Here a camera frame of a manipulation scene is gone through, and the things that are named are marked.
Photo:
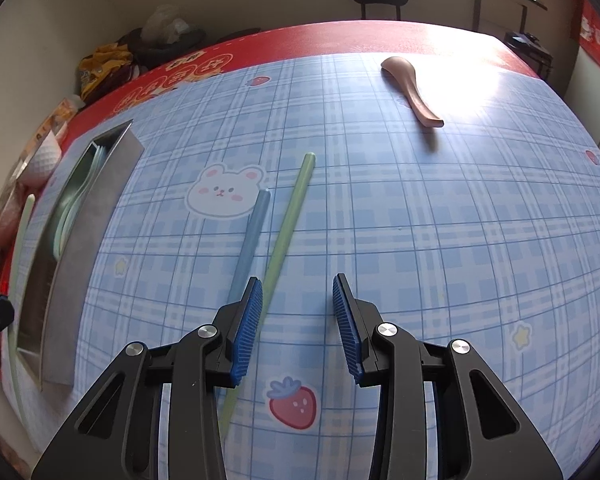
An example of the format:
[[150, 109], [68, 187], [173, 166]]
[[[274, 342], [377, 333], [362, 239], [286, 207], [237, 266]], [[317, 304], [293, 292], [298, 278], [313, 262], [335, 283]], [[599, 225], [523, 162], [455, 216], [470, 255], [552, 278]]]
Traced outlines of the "blue chopstick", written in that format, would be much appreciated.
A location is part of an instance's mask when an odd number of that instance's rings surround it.
[[267, 188], [259, 191], [248, 220], [245, 238], [242, 241], [242, 248], [240, 248], [238, 255], [233, 281], [230, 285], [230, 292], [227, 297], [229, 302], [235, 302], [242, 298], [242, 293], [249, 280], [249, 271], [251, 269], [254, 253], [259, 244], [259, 238], [270, 200], [271, 192]]

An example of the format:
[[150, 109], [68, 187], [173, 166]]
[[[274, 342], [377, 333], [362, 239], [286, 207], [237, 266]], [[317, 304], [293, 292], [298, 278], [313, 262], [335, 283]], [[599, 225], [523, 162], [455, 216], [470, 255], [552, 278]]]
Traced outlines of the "light green chopstick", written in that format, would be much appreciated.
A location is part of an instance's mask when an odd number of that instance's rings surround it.
[[278, 235], [276, 237], [272, 254], [268, 259], [268, 267], [266, 268], [262, 285], [262, 311], [258, 328], [256, 330], [256, 341], [258, 341], [260, 338], [262, 326], [266, 316], [268, 315], [268, 307], [271, 304], [280, 271], [283, 269], [288, 248], [290, 246], [292, 236], [294, 235], [294, 229], [296, 228], [300, 211], [304, 199], [306, 198], [306, 191], [308, 190], [312, 178], [315, 161], [316, 156], [314, 153], [307, 152], [304, 154], [302, 165], [300, 167], [296, 182], [294, 182], [294, 189], [292, 190], [282, 225], [280, 226]]
[[[26, 238], [27, 228], [31, 219], [31, 214], [35, 205], [36, 197], [34, 194], [29, 194], [24, 201], [23, 210], [21, 213], [20, 221], [18, 224], [18, 230], [16, 233], [14, 250], [12, 251], [12, 262], [10, 263], [9, 271], [9, 282], [8, 292], [9, 300], [12, 302], [14, 307], [16, 305], [16, 291], [19, 276], [19, 266], [21, 259], [21, 252], [24, 245], [24, 239]], [[17, 415], [22, 417], [22, 401], [19, 392], [18, 374], [16, 367], [16, 329], [15, 326], [10, 326], [8, 330], [8, 353], [9, 353], [9, 370], [10, 377], [12, 378], [12, 390], [14, 390], [14, 396], [17, 404]]]

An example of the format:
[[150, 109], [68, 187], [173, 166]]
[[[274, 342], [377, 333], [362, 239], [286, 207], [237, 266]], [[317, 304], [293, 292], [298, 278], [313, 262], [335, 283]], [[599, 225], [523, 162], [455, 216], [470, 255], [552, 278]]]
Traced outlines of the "steel utensil tray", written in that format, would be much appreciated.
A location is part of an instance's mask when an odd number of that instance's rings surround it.
[[[68, 233], [60, 259], [53, 256], [54, 235], [65, 200], [80, 185], [92, 142], [105, 148], [105, 160], [87, 188]], [[27, 256], [16, 356], [38, 389], [74, 383], [80, 319], [93, 266], [108, 223], [129, 178], [140, 161], [143, 144], [127, 120], [101, 133], [86, 134], [71, 144], [34, 207], [33, 252]]]

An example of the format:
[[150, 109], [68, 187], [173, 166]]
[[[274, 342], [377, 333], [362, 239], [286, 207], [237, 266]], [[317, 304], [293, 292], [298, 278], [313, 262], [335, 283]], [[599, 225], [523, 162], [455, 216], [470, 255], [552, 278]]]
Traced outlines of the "green spoon in tray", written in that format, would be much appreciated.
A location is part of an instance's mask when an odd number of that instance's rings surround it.
[[87, 188], [93, 183], [100, 167], [105, 160], [105, 148], [102, 145], [92, 142], [85, 154], [85, 161], [89, 162], [85, 177], [80, 181], [78, 188], [73, 191], [65, 200], [65, 205], [61, 208], [58, 226], [54, 235], [53, 256], [56, 261], [60, 259], [62, 251], [68, 240], [68, 233], [71, 229], [80, 203], [84, 199]]

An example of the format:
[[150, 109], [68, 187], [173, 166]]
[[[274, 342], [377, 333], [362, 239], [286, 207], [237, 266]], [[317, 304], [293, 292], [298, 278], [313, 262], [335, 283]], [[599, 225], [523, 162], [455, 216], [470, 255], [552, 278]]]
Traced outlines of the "white textured bowl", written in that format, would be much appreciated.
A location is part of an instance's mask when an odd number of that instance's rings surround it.
[[53, 174], [61, 156], [62, 151], [53, 131], [46, 132], [26, 159], [18, 182], [26, 188], [37, 190]]

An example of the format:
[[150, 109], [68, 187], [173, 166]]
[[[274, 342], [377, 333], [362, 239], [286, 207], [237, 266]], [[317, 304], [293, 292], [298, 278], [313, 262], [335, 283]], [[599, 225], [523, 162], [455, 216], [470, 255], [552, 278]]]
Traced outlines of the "snack package beside bowl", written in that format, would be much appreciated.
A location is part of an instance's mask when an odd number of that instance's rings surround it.
[[58, 144], [64, 142], [67, 136], [68, 123], [78, 114], [78, 111], [85, 106], [85, 103], [76, 94], [63, 98], [54, 110], [43, 120], [30, 137], [21, 153], [23, 157], [30, 155], [42, 141], [47, 133], [52, 132], [58, 141]]

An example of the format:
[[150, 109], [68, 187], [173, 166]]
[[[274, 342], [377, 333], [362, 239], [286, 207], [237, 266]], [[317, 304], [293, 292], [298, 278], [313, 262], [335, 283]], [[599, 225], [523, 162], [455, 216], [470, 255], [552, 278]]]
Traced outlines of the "blue plaid table mat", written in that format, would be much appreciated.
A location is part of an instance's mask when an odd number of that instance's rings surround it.
[[600, 150], [542, 80], [414, 58], [444, 121], [426, 133], [378, 54], [297, 58], [133, 91], [70, 148], [35, 207], [40, 241], [95, 136], [126, 122], [143, 154], [98, 248], [74, 383], [12, 400], [38, 450], [131, 341], [170, 344], [230, 293], [250, 206], [193, 201], [204, 178], [271, 193], [251, 273], [263, 276], [306, 154], [315, 168], [240, 386], [232, 479], [363, 479], [378, 392], [348, 373], [330, 296], [415, 337], [462, 338], [527, 412], [565, 476], [600, 440]]

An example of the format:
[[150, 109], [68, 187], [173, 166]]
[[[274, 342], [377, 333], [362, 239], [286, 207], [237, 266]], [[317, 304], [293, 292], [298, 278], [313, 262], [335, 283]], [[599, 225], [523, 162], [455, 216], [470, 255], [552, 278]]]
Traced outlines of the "yellow snack bags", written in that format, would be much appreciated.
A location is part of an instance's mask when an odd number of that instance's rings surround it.
[[126, 44], [113, 42], [97, 47], [79, 62], [76, 74], [80, 99], [85, 104], [96, 100], [96, 94], [105, 88], [105, 82], [119, 70], [131, 66], [133, 55]]

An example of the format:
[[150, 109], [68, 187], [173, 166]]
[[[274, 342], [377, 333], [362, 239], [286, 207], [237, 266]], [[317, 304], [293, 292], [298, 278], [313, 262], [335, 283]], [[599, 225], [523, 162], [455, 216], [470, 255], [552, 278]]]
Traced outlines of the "white plastic bag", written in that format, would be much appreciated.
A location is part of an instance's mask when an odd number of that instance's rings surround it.
[[148, 46], [165, 46], [175, 44], [191, 31], [192, 26], [180, 17], [177, 6], [160, 4], [140, 30], [140, 39]]

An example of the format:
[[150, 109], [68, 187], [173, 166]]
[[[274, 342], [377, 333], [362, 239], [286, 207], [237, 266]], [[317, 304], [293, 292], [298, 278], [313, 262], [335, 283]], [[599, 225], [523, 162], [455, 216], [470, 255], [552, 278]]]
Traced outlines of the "white refrigerator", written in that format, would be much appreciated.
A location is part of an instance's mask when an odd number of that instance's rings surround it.
[[600, 66], [579, 48], [565, 102], [600, 148]]

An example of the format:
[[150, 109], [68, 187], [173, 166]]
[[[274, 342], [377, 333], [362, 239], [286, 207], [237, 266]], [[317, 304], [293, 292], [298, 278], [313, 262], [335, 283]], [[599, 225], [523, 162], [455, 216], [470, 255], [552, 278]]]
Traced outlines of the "pink ceramic spoon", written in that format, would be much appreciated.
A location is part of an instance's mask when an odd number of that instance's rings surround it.
[[411, 62], [400, 56], [390, 56], [381, 63], [381, 68], [396, 81], [417, 120], [425, 128], [442, 128], [444, 126], [444, 121], [430, 110], [420, 96], [415, 67]]

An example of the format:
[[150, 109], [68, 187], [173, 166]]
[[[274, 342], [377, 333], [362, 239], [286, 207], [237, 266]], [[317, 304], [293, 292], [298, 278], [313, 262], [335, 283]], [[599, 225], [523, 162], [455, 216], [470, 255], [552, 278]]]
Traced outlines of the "black electric pressure cooker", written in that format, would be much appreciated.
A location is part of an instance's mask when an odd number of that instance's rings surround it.
[[528, 32], [506, 32], [504, 44], [527, 63], [541, 79], [547, 80], [552, 71], [553, 57], [541, 46], [538, 38]]

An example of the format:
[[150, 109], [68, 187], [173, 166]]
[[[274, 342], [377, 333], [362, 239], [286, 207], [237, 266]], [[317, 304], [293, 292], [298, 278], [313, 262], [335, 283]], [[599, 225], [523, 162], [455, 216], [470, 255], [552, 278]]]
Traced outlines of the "red cloth on fridge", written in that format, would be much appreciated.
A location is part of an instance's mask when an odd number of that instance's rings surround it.
[[600, 66], [600, 16], [588, 0], [573, 0], [571, 37]]

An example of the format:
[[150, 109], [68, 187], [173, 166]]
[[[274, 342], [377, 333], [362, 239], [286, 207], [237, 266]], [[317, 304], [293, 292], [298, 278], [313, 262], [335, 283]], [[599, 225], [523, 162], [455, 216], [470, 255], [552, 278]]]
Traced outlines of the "dark metal chair frame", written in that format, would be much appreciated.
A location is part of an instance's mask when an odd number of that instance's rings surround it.
[[508, 32], [524, 32], [528, 6], [519, 0], [474, 0], [471, 30], [503, 38]]

